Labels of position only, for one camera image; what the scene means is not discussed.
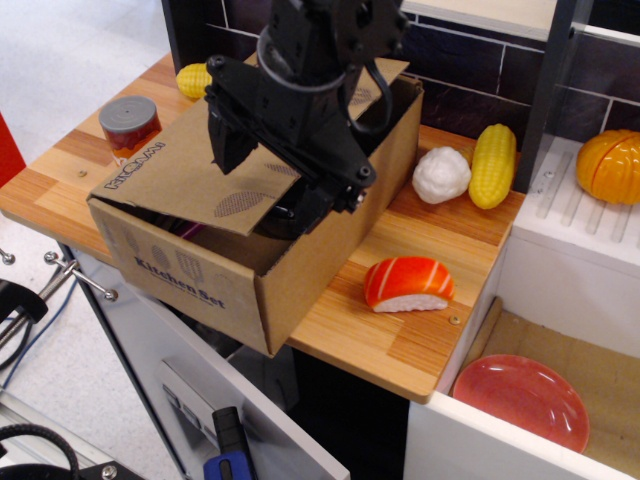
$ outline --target cardboard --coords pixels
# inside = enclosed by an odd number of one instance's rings
[[[522,355],[562,376],[591,425],[584,455],[640,478],[640,358],[562,335],[502,312],[482,356]]]
[[[222,175],[211,164],[206,105],[197,103],[88,199],[116,266],[181,312],[275,355],[413,169],[421,83],[400,77],[392,91],[393,127],[366,146],[378,180],[364,204],[332,212],[295,242],[253,232],[295,180],[291,169],[259,148]],[[382,107],[361,120],[375,122]],[[163,228],[173,218],[207,227],[186,241]]]
[[[379,65],[388,83],[407,66],[398,61],[379,61]],[[358,118],[379,96],[373,80],[363,74],[350,104],[351,115]],[[298,174],[260,145],[240,166],[224,175],[211,165],[208,115],[207,102],[196,102],[93,194],[249,235],[298,179]]]

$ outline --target metal bracket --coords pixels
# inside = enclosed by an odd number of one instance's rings
[[[3,315],[0,316],[0,320],[3,320],[6,315],[10,314],[14,310],[18,311],[18,316],[14,318],[9,326],[0,333],[0,349],[2,349],[2,347],[4,347],[9,340],[18,333],[26,322],[29,320],[37,322],[44,316],[47,312],[46,301],[62,286],[64,282],[67,281],[69,277],[71,277],[71,275],[74,275],[79,280],[82,280],[96,290],[102,292],[105,300],[115,302],[118,299],[117,291],[113,289],[106,289],[98,285],[96,282],[80,272],[78,270],[80,268],[80,264],[77,260],[72,260],[65,264],[60,260],[57,253],[47,252],[44,255],[44,261],[47,265],[58,265],[62,270],[37,295],[25,287],[2,280],[3,288],[0,289],[0,303],[3,305],[3,309],[0,313],[3,313]],[[16,292],[21,292],[21,295],[15,295]]]

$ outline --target white cabinet door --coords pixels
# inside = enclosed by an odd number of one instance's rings
[[[123,363],[186,478],[218,454],[211,413],[235,406],[260,479],[346,480],[349,472],[229,362],[164,305],[126,284],[119,272],[73,252],[97,283],[115,288],[98,300]]]
[[[411,404],[404,480],[633,480],[435,392]]]

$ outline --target spice jar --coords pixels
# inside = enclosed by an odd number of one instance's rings
[[[131,158],[162,130],[150,98],[131,95],[108,103],[98,116],[118,165]]]

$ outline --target wooden countertop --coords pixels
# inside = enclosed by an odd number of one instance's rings
[[[165,57],[118,96],[146,95],[166,128],[193,101],[175,85]],[[421,127],[419,153],[471,140]],[[85,202],[116,168],[96,112],[0,189],[5,216],[112,264]],[[482,211],[468,195],[441,205],[423,203],[407,185],[353,253],[288,343],[413,401],[434,390],[506,240],[524,195],[512,192]],[[425,255],[447,265],[456,297],[439,312],[374,314],[362,301],[369,265],[400,255]],[[459,324],[450,322],[457,317]]]

